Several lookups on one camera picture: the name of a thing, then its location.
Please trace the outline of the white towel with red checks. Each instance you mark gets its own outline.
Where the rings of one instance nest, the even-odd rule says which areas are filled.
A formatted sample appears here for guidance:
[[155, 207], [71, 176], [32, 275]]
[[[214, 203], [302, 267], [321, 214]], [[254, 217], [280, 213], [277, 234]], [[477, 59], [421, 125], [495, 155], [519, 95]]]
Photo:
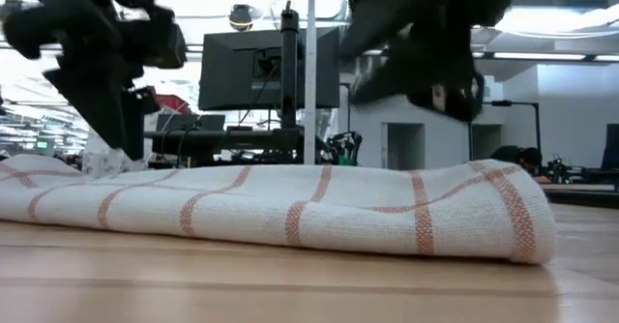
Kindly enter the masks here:
[[550, 260], [557, 237], [541, 187], [494, 160], [415, 171], [253, 164], [95, 178], [19, 155], [0, 161], [0, 220], [536, 265]]

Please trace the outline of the long ceiling light strip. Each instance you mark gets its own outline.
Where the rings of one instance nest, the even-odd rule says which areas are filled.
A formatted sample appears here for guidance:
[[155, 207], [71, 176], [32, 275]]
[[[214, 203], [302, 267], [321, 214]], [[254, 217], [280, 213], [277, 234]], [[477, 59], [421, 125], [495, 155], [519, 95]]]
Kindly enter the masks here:
[[474, 52], [477, 59], [504, 59], [538, 62], [619, 63], [616, 54], [536, 53], [536, 52]]

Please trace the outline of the dark desk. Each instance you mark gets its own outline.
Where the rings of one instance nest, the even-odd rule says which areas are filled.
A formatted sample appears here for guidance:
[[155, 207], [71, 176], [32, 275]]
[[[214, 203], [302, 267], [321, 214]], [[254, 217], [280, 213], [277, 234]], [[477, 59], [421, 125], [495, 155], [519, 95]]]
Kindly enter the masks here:
[[153, 152], [180, 156], [215, 154], [221, 150], [296, 150], [304, 144], [304, 131], [301, 129], [229, 132], [172, 130], [145, 132], [144, 137], [153, 140]]

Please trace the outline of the black monitor stand pole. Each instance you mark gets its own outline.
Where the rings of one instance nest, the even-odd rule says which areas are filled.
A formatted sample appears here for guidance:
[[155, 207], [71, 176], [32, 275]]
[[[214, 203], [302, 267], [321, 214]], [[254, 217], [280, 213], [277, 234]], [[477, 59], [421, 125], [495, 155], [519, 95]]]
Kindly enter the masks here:
[[296, 127], [296, 104], [298, 86], [298, 13], [291, 8], [291, 1], [286, 2], [280, 15], [281, 32], [281, 112], [282, 129]]

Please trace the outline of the white vertical post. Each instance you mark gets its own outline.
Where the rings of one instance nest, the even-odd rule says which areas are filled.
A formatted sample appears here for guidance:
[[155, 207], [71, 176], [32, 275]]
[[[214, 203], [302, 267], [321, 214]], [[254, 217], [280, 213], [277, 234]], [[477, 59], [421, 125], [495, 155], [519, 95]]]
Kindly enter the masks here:
[[308, 0], [306, 27], [304, 164], [315, 164], [316, 143], [316, 27], [315, 0]]

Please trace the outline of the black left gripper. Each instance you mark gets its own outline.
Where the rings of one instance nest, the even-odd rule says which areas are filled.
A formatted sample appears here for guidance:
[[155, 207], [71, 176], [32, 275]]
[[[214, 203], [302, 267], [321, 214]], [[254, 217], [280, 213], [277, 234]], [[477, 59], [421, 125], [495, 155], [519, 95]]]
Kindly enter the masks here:
[[121, 85], [132, 85], [146, 67], [185, 65], [187, 46], [175, 13], [156, 0], [38, 2], [7, 13], [7, 43], [29, 60], [40, 58], [45, 44], [61, 45], [57, 69], [44, 77], [109, 147], [141, 160], [144, 118], [160, 105], [153, 86], [137, 88], [122, 94], [122, 115]]

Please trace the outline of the black computer monitor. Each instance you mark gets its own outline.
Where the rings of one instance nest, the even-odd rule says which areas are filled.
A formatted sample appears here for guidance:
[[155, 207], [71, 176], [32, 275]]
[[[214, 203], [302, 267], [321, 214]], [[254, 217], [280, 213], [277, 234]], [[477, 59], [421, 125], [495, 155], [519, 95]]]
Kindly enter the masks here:
[[[339, 107], [339, 29], [316, 31], [316, 106]], [[276, 30], [203, 37], [198, 108], [269, 109], [280, 106], [282, 33]]]

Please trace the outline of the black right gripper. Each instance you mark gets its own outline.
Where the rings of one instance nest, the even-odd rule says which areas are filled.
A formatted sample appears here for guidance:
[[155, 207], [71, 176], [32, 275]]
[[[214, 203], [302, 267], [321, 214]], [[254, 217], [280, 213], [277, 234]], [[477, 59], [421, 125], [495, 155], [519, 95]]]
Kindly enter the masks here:
[[352, 105], [370, 105], [394, 96], [460, 122], [474, 120], [481, 99], [480, 78], [470, 47], [478, 0], [354, 0], [349, 26], [339, 45], [344, 62], [385, 43], [411, 19], [409, 37], [420, 41], [421, 65], [384, 65], [358, 78]]

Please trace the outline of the white patterned partition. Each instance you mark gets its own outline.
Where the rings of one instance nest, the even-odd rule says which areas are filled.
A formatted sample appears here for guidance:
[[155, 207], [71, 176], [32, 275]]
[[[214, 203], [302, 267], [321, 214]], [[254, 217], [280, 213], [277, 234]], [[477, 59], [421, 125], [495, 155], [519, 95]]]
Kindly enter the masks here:
[[147, 168], [145, 160], [132, 161], [121, 149], [112, 149], [92, 129], [86, 140], [81, 170], [96, 178], [125, 172], [141, 171]]

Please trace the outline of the person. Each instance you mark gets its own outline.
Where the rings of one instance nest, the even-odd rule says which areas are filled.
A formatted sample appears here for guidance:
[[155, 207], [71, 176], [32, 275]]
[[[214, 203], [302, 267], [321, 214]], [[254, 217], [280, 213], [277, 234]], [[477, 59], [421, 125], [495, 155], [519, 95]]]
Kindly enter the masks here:
[[538, 176], [543, 155], [535, 147], [524, 148], [516, 145], [505, 145], [496, 149], [490, 155], [490, 158], [492, 160], [517, 164], [533, 176]]

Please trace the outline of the black aluminium table frame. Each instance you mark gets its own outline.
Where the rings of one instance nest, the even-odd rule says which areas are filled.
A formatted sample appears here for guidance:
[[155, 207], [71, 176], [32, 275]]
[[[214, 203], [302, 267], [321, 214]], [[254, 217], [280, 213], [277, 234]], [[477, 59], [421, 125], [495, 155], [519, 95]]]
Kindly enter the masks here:
[[619, 210], [619, 191], [545, 190], [545, 195], [555, 204]]

